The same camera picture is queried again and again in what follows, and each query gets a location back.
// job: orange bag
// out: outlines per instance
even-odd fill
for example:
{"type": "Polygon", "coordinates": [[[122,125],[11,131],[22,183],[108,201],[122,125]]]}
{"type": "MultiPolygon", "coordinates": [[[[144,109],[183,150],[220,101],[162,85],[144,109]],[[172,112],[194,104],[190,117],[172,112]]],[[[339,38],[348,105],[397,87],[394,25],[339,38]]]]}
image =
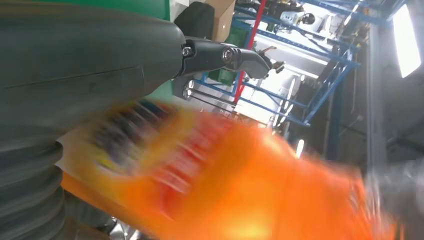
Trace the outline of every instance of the orange bag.
{"type": "Polygon", "coordinates": [[[394,239],[358,174],[219,115],[144,101],[61,142],[66,190],[161,240],[394,239]]]}

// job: shelving rack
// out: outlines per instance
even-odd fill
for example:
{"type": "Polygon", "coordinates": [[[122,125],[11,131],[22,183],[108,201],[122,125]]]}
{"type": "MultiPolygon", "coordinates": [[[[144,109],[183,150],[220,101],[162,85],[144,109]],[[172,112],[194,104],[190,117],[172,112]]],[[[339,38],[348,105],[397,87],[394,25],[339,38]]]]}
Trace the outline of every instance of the shelving rack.
{"type": "MultiPolygon", "coordinates": [[[[340,14],[345,16],[350,16],[352,18],[352,21],[349,22],[347,26],[345,26],[343,30],[344,36],[350,36],[358,24],[360,22],[367,22],[377,25],[389,25],[389,19],[391,18],[392,14],[395,13],[404,3],[405,0],[398,0],[395,4],[392,4],[392,7],[386,7],[384,0],[382,3],[373,3],[373,2],[367,2],[367,1],[356,1],[356,0],[302,0],[301,3],[308,3],[311,5],[318,6],[320,8],[324,8],[334,14],[340,14]],[[373,15],[368,15],[362,13],[362,10],[364,8],[370,8],[370,9],[384,9],[383,13],[380,14],[380,16],[383,17],[377,17],[373,15]]],[[[304,30],[298,26],[287,24],[283,21],[271,18],[269,16],[263,15],[264,7],[267,3],[267,0],[262,0],[261,4],[258,8],[257,13],[249,11],[246,8],[242,7],[235,7],[235,11],[238,13],[241,13],[242,16],[239,16],[238,14],[234,14],[233,20],[232,20],[232,26],[240,29],[244,29],[248,32],[247,39],[244,47],[247,49],[251,49],[254,43],[254,38],[256,35],[262,35],[271,39],[274,39],[276,41],[282,42],[287,45],[294,46],[295,48],[299,48],[303,51],[307,51],[309,53],[312,53],[317,56],[321,56],[324,58],[329,59],[330,61],[334,61],[335,67],[332,69],[331,73],[328,75],[325,81],[323,81],[322,86],[320,89],[316,92],[315,96],[308,102],[308,103],[301,103],[297,102],[295,100],[287,99],[284,96],[278,95],[276,93],[273,93],[271,91],[268,91],[266,89],[263,89],[261,87],[249,84],[247,82],[243,82],[243,79],[245,77],[244,72],[240,72],[237,74],[235,84],[233,84],[232,90],[228,91],[225,89],[221,89],[218,86],[223,86],[224,84],[221,83],[208,83],[206,82],[206,74],[203,74],[203,77],[201,79],[195,80],[196,83],[207,86],[211,89],[214,89],[220,93],[226,94],[228,96],[231,96],[234,98],[233,103],[237,104],[239,100],[242,100],[246,103],[252,104],[254,106],[260,107],[262,109],[265,109],[275,115],[284,117],[288,121],[303,125],[303,126],[310,126],[311,119],[313,116],[317,113],[317,111],[320,109],[320,107],[324,104],[324,102],[328,99],[328,97],[335,91],[337,86],[345,79],[345,77],[348,75],[348,73],[354,69],[358,68],[360,64],[353,61],[353,56],[355,52],[359,50],[359,48],[356,45],[350,44],[348,42],[345,42],[343,40],[338,39],[329,39],[325,36],[322,36],[316,32],[311,32],[304,30]],[[244,22],[244,20],[255,20],[254,25],[251,26],[250,24],[247,24],[244,22]],[[286,29],[293,30],[299,32],[301,35],[303,35],[305,38],[307,38],[310,42],[318,46],[320,50],[317,50],[312,47],[305,46],[303,44],[291,41],[287,38],[284,38],[280,35],[277,35],[273,32],[263,31],[258,29],[260,22],[270,23],[270,24],[277,24],[280,25],[286,29]],[[329,51],[326,48],[320,46],[318,42],[316,42],[314,39],[308,37],[307,35],[313,36],[315,39],[320,39],[327,41],[328,44],[336,47],[337,51],[329,51]],[[277,112],[275,110],[269,109],[266,106],[260,105],[259,103],[253,102],[249,99],[245,99],[241,97],[242,91],[245,86],[248,86],[255,91],[262,92],[266,94],[268,97],[270,97],[274,102],[280,102],[280,101],[287,101],[297,108],[304,109],[304,117],[303,118],[296,118],[291,115],[284,114],[283,112],[277,112]]]]}

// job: red pole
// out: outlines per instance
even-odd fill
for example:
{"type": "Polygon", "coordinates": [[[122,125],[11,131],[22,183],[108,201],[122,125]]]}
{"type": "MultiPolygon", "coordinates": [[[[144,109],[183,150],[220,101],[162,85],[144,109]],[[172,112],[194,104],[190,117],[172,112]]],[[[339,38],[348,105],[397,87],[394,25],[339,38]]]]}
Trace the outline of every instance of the red pole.
{"type": "MultiPolygon", "coordinates": [[[[256,32],[258,31],[259,24],[261,23],[262,14],[264,13],[265,4],[267,4],[267,0],[262,0],[259,6],[259,9],[256,13],[256,20],[254,21],[253,29],[251,30],[251,35],[249,39],[249,44],[247,45],[247,49],[252,49],[253,42],[255,40],[256,32]]],[[[240,95],[242,95],[243,89],[245,88],[244,85],[242,85],[243,78],[245,77],[245,72],[240,72],[240,77],[237,81],[235,96],[234,96],[234,103],[237,104],[239,101],[240,95]]]]}

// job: metal bolt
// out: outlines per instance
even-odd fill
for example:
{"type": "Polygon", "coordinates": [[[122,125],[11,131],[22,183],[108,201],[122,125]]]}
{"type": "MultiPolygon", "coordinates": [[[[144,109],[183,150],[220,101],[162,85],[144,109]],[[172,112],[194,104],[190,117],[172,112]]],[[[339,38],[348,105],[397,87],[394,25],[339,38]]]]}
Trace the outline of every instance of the metal bolt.
{"type": "Polygon", "coordinates": [[[188,55],[192,54],[192,48],[189,46],[183,47],[182,48],[182,55],[184,57],[187,57],[188,55]]]}
{"type": "Polygon", "coordinates": [[[222,59],[226,62],[230,61],[231,58],[233,57],[233,53],[231,52],[230,49],[226,49],[222,52],[222,59]]]}

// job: cardboard box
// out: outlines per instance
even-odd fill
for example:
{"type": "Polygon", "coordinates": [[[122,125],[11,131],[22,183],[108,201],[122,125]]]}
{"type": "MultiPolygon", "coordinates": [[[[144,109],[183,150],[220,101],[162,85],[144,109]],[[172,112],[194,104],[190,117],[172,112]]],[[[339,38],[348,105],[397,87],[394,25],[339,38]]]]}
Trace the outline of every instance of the cardboard box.
{"type": "Polygon", "coordinates": [[[212,40],[224,42],[230,34],[236,0],[206,0],[205,3],[215,8],[212,40]]]}

